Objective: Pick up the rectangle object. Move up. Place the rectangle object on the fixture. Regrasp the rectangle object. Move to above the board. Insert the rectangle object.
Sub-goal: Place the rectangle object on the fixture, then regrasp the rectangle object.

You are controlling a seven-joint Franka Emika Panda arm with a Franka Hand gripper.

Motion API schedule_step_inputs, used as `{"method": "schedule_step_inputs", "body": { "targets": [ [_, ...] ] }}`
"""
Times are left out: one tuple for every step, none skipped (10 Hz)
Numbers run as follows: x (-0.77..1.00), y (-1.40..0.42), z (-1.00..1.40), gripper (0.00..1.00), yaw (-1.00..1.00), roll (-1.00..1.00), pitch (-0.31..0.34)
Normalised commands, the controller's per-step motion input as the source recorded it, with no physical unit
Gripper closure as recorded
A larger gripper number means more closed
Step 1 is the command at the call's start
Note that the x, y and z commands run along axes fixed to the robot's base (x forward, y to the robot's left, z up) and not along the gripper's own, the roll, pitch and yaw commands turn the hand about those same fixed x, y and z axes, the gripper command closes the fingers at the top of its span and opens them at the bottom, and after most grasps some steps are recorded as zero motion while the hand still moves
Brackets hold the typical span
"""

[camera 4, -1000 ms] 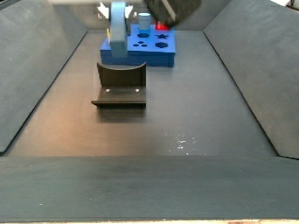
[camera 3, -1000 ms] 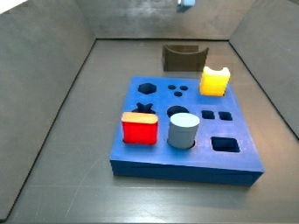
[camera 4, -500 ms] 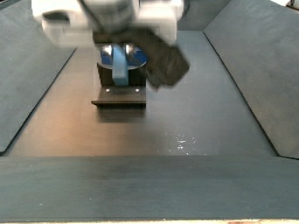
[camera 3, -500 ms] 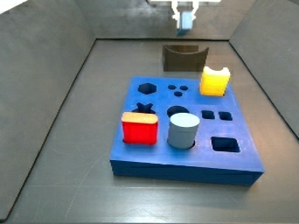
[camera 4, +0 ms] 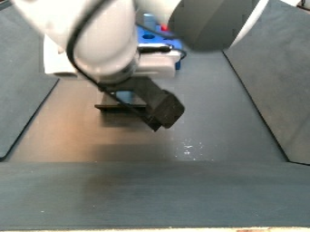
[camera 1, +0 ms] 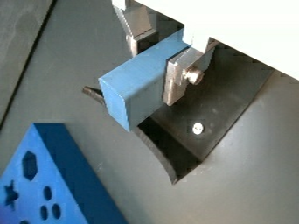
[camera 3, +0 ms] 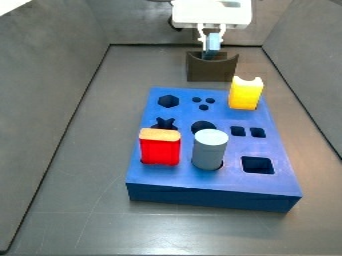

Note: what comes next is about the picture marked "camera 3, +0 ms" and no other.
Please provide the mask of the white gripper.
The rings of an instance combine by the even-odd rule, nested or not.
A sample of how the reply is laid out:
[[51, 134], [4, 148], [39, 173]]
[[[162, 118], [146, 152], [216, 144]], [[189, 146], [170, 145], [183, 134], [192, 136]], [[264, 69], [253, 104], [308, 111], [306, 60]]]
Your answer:
[[205, 27], [220, 25], [217, 49], [221, 50], [226, 26], [229, 29], [245, 29], [253, 19], [252, 0], [173, 0], [171, 22], [177, 28], [198, 29], [204, 51], [208, 51]]

